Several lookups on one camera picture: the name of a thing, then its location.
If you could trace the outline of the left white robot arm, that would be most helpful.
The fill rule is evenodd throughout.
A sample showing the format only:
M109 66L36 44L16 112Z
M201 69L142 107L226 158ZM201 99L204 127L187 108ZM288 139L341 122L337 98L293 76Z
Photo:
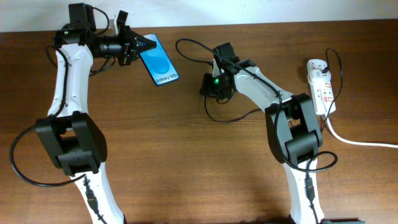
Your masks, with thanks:
M52 105L35 130L54 166L78 187L93 223L125 223L106 175L106 139L89 116L88 81L95 58L126 66L157 44L126 25L125 11L117 16L117 33L107 35L96 30L93 6L70 4L68 10L70 22L53 39L57 81Z

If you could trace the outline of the blue Galaxy smartphone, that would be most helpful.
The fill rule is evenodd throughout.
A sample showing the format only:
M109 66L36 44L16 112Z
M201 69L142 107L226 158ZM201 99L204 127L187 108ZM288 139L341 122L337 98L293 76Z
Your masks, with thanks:
M144 37L156 43L154 49L140 54L141 60L154 84L156 86L162 86L179 80L180 76L158 37L154 33L146 34Z

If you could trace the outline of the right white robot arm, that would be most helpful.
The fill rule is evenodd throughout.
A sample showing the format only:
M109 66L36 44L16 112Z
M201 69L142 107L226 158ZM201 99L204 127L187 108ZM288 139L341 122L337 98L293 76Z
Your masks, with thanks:
M200 94L205 98L228 100L239 92L265 114L269 148L284 167L290 193L287 223L329 223L320 206L316 174L338 162L318 168L317 160L325 152L323 137L310 97L294 95L267 79L251 60L240 60L230 43L211 50L213 71L203 77Z

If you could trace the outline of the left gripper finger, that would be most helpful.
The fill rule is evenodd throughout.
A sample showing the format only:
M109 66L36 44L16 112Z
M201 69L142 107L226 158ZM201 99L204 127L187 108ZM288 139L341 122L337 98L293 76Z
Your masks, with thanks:
M133 62L140 58L142 51L140 50L131 50L129 53L129 62Z
M129 50L145 52L157 47L155 41L145 38L143 35L139 35L133 30L129 30Z

